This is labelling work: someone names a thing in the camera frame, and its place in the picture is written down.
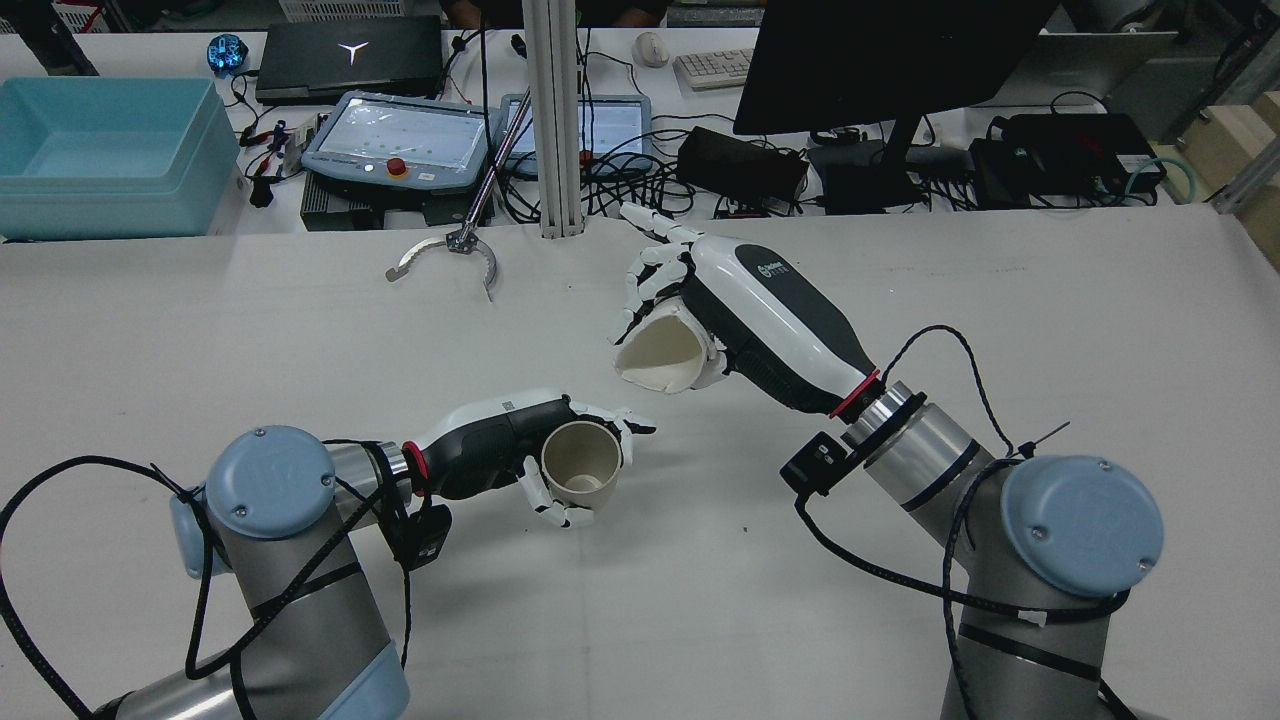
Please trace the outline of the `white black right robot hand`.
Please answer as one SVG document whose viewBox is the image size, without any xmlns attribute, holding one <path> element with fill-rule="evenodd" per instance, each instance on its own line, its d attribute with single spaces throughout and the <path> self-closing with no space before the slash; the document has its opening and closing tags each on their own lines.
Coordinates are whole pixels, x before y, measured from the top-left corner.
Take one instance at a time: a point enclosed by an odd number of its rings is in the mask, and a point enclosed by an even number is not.
<svg viewBox="0 0 1280 720">
<path fill-rule="evenodd" d="M 675 395 L 739 373 L 800 413 L 851 421 L 884 392 L 847 318 L 776 251 L 627 202 L 649 233 L 625 281 L 614 368 Z"/>
</svg>

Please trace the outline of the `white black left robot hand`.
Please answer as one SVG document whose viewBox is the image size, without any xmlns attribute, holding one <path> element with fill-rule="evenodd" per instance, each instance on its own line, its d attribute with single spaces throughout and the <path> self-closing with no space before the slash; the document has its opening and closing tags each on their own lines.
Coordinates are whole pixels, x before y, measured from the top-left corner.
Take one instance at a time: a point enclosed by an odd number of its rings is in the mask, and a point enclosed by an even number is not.
<svg viewBox="0 0 1280 720">
<path fill-rule="evenodd" d="M 458 407 L 402 452 L 416 495 L 463 500 L 517 484 L 538 516 L 576 528 L 609 502 L 635 436 L 655 429 L 627 407 L 534 388 Z"/>
</svg>

